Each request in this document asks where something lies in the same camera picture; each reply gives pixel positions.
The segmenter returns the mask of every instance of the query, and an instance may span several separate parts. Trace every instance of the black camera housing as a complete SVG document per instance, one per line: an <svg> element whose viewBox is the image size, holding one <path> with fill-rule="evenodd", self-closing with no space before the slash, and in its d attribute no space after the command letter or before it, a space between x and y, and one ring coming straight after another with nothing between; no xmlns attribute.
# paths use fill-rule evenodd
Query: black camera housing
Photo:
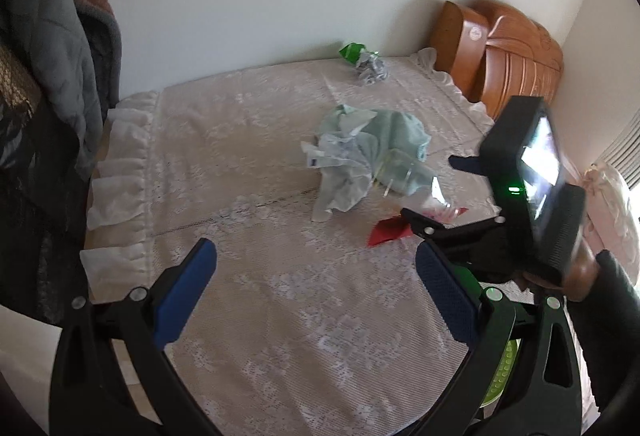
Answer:
<svg viewBox="0 0 640 436"><path fill-rule="evenodd" d="M549 147L558 161L558 177L537 215L527 198L522 157L541 121L550 129ZM558 144L548 109L540 97L513 96L481 142L478 162L495 204L502 210L508 249L521 270L561 286L582 224L585 192L564 181Z"/></svg>

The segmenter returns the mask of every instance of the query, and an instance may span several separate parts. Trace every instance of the pillow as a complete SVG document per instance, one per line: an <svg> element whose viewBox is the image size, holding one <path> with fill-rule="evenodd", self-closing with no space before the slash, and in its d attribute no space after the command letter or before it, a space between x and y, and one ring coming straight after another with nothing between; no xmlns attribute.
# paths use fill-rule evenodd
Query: pillow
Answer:
<svg viewBox="0 0 640 436"><path fill-rule="evenodd" d="M640 269L640 224L632 212L625 180L613 166L598 162L584 174L582 186L587 191L589 215L585 233L596 245L592 250L597 252L599 238L635 285Z"/></svg>

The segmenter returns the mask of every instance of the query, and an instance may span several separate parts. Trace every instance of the person's hand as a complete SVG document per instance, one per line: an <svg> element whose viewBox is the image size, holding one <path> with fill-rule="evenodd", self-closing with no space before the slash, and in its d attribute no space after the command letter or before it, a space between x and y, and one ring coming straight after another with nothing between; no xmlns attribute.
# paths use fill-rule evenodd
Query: person's hand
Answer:
<svg viewBox="0 0 640 436"><path fill-rule="evenodd" d="M588 296L599 271L600 266L596 262L595 257L593 257L589 245L587 245L587 242L580 233L574 247L571 267L566 276L564 276L562 288L552 285L529 272L523 272L521 275L515 277L514 281L520 286L522 291L527 289L530 284L539 285L548 289L561 289L569 301L579 302Z"/></svg>

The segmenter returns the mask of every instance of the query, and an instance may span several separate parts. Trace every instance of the crumpled towel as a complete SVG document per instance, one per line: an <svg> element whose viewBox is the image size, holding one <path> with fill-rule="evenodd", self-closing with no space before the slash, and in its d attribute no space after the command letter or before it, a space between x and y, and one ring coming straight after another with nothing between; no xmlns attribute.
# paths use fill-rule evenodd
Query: crumpled towel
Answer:
<svg viewBox="0 0 640 436"><path fill-rule="evenodd" d="M423 161L430 140L410 113L348 105L334 108L318 127L318 145L301 143L307 167L322 174L312 220L326 221L332 209L347 212L364 198L376 165L388 150L398 149Z"/></svg>

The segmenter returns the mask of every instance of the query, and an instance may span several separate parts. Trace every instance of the blue gripper pad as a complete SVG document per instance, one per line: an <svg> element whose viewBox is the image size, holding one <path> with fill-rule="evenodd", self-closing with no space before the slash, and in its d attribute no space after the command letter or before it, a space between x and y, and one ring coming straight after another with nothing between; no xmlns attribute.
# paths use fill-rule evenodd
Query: blue gripper pad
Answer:
<svg viewBox="0 0 640 436"><path fill-rule="evenodd" d="M473 347L478 337L478 308L426 241L415 253L415 269L451 336Z"/></svg>
<svg viewBox="0 0 640 436"><path fill-rule="evenodd" d="M154 344L160 351L175 342L216 271L216 246L201 239L179 267L179 275L154 312Z"/></svg>

